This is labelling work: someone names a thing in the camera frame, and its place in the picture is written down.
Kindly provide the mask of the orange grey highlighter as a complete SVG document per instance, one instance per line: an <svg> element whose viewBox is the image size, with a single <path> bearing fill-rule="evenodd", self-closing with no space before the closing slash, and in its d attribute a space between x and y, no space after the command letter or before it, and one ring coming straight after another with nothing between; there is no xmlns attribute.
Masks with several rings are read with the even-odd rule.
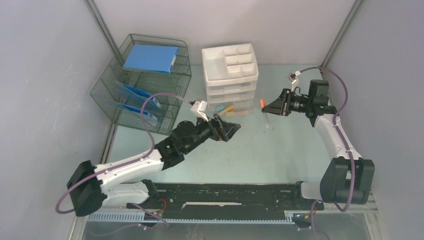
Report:
<svg viewBox="0 0 424 240"><path fill-rule="evenodd" d="M260 99L259 102L260 102L260 108L261 108L262 115L263 115L263 118L264 118L265 126L266 126L267 129L269 129L270 128L270 122L269 122L268 115L265 112L265 107L267 105L266 101L264 99Z"/></svg>

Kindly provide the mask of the light blue highlighter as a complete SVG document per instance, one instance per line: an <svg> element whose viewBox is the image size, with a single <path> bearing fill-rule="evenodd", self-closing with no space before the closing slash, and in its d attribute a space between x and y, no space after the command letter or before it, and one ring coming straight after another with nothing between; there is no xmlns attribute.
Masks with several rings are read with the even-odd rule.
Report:
<svg viewBox="0 0 424 240"><path fill-rule="evenodd" d="M225 109L226 107L225 106L217 106L216 108L215 108L215 110L217 111L217 112L220 112L220 111L222 111L223 109Z"/></svg>

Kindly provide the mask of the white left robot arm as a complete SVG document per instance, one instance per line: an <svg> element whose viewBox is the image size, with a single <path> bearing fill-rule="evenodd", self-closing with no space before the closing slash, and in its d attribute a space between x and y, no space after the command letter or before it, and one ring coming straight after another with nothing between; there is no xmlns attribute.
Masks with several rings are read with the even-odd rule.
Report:
<svg viewBox="0 0 424 240"><path fill-rule="evenodd" d="M158 192L151 180L128 183L142 175L172 168L206 140L228 142L241 128L239 123L223 120L215 114L209 121L199 117L196 123L181 121L170 135L138 155L108 164L93 165L89 160L78 165L67 183L78 217L88 216L101 207L142 204L153 208Z"/></svg>

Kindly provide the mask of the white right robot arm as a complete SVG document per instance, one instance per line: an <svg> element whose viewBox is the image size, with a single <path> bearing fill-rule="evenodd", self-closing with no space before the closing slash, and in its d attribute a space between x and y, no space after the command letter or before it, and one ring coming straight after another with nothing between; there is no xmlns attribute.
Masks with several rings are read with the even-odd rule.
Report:
<svg viewBox="0 0 424 240"><path fill-rule="evenodd" d="M291 204L304 209L311 200L330 204L364 205L370 195L375 172L372 160L364 159L349 141L337 109L329 105L329 83L311 80L308 94L297 95L284 88L279 97L261 111L287 117L292 112L304 113L321 137L330 163L319 182L299 181L298 191L291 194Z"/></svg>

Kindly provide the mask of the white plastic drawer organizer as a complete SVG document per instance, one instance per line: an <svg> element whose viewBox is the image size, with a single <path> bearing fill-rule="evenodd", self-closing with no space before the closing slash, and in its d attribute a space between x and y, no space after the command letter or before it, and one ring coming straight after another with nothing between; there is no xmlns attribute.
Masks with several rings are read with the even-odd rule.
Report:
<svg viewBox="0 0 424 240"><path fill-rule="evenodd" d="M208 110L234 105L230 111L252 111L259 68L251 43L203 48L202 66Z"/></svg>

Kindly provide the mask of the pale yellow highlighter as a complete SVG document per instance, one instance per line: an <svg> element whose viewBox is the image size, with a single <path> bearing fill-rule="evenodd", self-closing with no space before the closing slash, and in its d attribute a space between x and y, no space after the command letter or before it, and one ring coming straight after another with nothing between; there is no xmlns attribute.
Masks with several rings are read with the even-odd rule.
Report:
<svg viewBox="0 0 424 240"><path fill-rule="evenodd" d="M218 115L222 116L222 115L224 115L225 113L227 113L227 112L229 112L230 110L232 110L233 108L234 108L234 105L233 105L233 104L231 104L231 105L229 105L229 106L226 106L223 110L221 110L221 111L218 113Z"/></svg>

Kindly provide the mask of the yellow pink highlighter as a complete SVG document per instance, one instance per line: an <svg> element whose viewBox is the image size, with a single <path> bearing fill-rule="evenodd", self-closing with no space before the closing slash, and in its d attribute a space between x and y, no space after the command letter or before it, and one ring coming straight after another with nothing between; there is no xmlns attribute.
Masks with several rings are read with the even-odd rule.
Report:
<svg viewBox="0 0 424 240"><path fill-rule="evenodd" d="M248 115L249 111L228 111L225 113L226 117L235 117L235 116L242 116L242 115Z"/></svg>

